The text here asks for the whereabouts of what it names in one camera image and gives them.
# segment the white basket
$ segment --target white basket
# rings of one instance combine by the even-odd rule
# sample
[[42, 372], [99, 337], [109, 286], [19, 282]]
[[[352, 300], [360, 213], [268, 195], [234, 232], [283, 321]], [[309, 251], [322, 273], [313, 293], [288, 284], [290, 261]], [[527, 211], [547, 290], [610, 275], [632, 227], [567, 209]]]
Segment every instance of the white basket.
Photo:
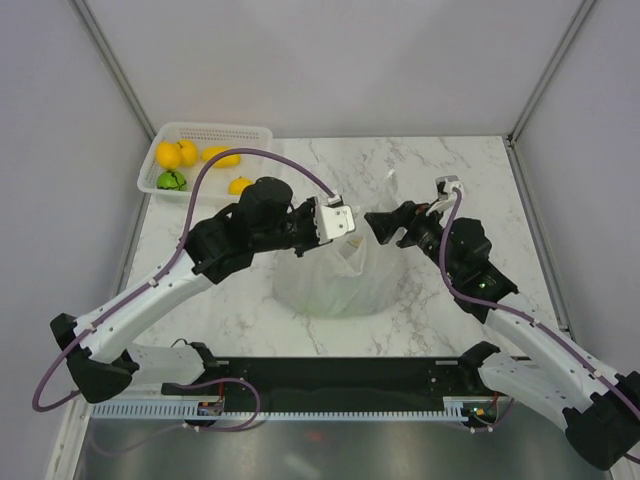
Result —
[[[165, 197], [188, 199], [191, 196], [193, 183], [204, 166], [204, 162], [198, 159], [193, 167], [180, 167], [187, 180], [187, 190], [178, 192], [175, 190], [161, 190], [156, 186], [158, 176], [164, 169], [155, 160], [156, 148], [160, 142], [175, 143], [187, 138], [198, 147], [198, 157], [207, 147], [228, 146], [251, 147], [261, 150], [271, 149], [271, 130], [263, 127], [246, 127], [242, 125], [222, 125], [216, 123], [172, 122], [164, 125], [144, 159], [140, 175], [138, 176], [138, 188], [145, 193], [153, 193]], [[237, 195], [229, 195], [229, 183], [238, 177], [245, 177], [256, 181], [263, 176], [264, 158], [254, 155], [242, 155], [240, 164], [229, 168], [211, 168], [200, 186], [198, 198], [207, 198], [229, 203], [237, 201]]]

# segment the white marble surface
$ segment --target white marble surface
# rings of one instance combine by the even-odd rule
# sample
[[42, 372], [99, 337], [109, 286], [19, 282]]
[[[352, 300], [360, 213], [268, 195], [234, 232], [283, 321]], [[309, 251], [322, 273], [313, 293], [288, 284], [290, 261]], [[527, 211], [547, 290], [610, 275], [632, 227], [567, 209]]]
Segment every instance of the white marble surface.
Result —
[[[390, 168], [398, 173], [400, 201], [431, 201], [436, 177], [458, 175], [466, 189], [460, 214], [482, 220], [493, 243], [491, 260], [538, 311], [553, 315], [499, 137], [294, 139], [275, 141], [274, 151], [309, 167], [350, 204], [370, 198]], [[317, 194], [297, 172], [280, 173], [298, 199]], [[151, 199], [130, 281], [153, 269], [175, 247], [185, 210], [185, 204]], [[198, 205], [194, 221], [214, 212], [211, 206]], [[261, 254], [251, 268], [178, 306], [137, 341], [171, 345], [184, 337], [205, 342], [218, 356], [440, 356], [459, 355], [489, 340], [520, 354], [459, 309], [421, 252], [404, 252], [409, 271], [397, 302], [382, 313], [347, 319], [296, 314], [274, 300], [273, 254]]]

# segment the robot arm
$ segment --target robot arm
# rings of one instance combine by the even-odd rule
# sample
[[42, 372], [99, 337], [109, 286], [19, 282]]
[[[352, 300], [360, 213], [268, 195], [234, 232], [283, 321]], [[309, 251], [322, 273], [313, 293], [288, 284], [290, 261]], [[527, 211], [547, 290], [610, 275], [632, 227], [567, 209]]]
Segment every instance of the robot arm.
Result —
[[[339, 197], [329, 199], [328, 205], [310, 198], [296, 209], [292, 197], [286, 183], [259, 179], [237, 204], [191, 229], [166, 275], [158, 279], [165, 263], [160, 264], [93, 312], [56, 317], [51, 328], [63, 350], [86, 330], [93, 331], [67, 356], [71, 376], [87, 401], [108, 400], [129, 385], [193, 383], [215, 364], [206, 346], [144, 347], [133, 340], [175, 306], [249, 267], [256, 253], [293, 248], [302, 256], [355, 230], [351, 208]], [[108, 322], [93, 327], [103, 312], [119, 304]]]
[[497, 347], [479, 343], [461, 360], [477, 369], [487, 388], [544, 415], [589, 463], [610, 468], [640, 441], [640, 374], [619, 374], [576, 345], [555, 321], [541, 318], [489, 261], [491, 242], [480, 221], [450, 219], [443, 228], [442, 213], [454, 207], [455, 217], [463, 189], [457, 177], [437, 179], [436, 185], [433, 203], [405, 202], [393, 212], [365, 214], [378, 242], [388, 243], [404, 228], [397, 245], [420, 248], [440, 267], [455, 302], [535, 363], [523, 365]]

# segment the tabletop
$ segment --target tabletop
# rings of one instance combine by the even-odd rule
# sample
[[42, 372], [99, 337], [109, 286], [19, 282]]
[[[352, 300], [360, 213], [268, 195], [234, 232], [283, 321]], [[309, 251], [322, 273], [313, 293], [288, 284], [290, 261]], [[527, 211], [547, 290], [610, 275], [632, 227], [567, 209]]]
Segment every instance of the tabletop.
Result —
[[[493, 244], [491, 261], [537, 311], [554, 318], [500, 137], [284, 139], [275, 140], [273, 150], [312, 170], [351, 205], [370, 202], [390, 169], [397, 173], [398, 202], [432, 201], [435, 178], [457, 175], [465, 187], [459, 215], [482, 221]], [[294, 170], [274, 167], [271, 172], [291, 185], [297, 201], [320, 193]], [[216, 211], [197, 204], [194, 224]], [[186, 203], [151, 198], [129, 284], [175, 248], [185, 215]], [[398, 293], [390, 307], [373, 315], [323, 318], [291, 310], [274, 298], [275, 255], [266, 253], [176, 307], [136, 342], [168, 346], [182, 337], [204, 342], [216, 356], [284, 357], [457, 356], [487, 340], [521, 354], [454, 303], [438, 269], [418, 249], [402, 254], [408, 269]]]

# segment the gray floor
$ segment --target gray floor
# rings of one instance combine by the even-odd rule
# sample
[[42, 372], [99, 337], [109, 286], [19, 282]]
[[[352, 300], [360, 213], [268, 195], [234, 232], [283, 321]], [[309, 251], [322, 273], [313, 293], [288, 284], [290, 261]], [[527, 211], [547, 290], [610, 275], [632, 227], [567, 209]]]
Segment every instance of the gray floor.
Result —
[[[92, 420], [104, 449], [170, 425]], [[117, 458], [85, 444], [77, 479], [609, 479], [573, 452], [560, 430], [525, 407], [493, 434], [393, 422], [270, 422], [241, 433], [172, 431]]]

